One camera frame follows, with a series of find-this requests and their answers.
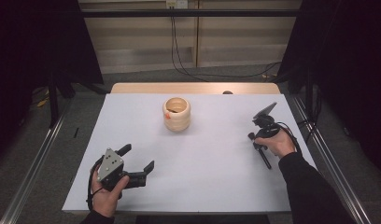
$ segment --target person's right hand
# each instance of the person's right hand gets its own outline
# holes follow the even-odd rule
[[[292,139],[283,130],[270,138],[256,138],[255,143],[269,147],[280,159],[295,151]]]

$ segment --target white tabletop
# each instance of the white tabletop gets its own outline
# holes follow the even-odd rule
[[[190,127],[172,133],[163,124],[162,104],[179,96],[191,105]],[[273,102],[275,121],[287,123],[304,158],[315,166],[281,94],[109,94],[92,133],[63,210],[88,211],[89,171],[108,147],[132,144],[124,170],[142,171],[155,161],[147,185],[126,189],[117,210],[135,214],[234,214],[289,211],[279,158],[269,150],[268,170],[247,138],[258,131],[252,118]]]

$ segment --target person's left hand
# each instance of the person's left hand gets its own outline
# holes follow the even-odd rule
[[[97,181],[97,170],[98,167],[92,175],[92,192],[96,192],[103,187],[102,184]],[[113,217],[118,205],[119,195],[126,187],[127,183],[129,183],[129,179],[129,176],[126,175],[118,182],[112,191],[100,189],[97,193],[95,193],[93,196],[93,210],[105,217]]]

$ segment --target ringed wooden pot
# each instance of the ringed wooden pot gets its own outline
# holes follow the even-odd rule
[[[171,98],[163,104],[163,116],[167,129],[179,133],[191,124],[191,105],[183,98]]]

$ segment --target black horizontal bar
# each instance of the black horizontal bar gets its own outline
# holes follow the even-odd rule
[[[298,9],[141,9],[141,10],[91,10],[81,12],[84,18],[121,17],[297,17],[307,16]]]

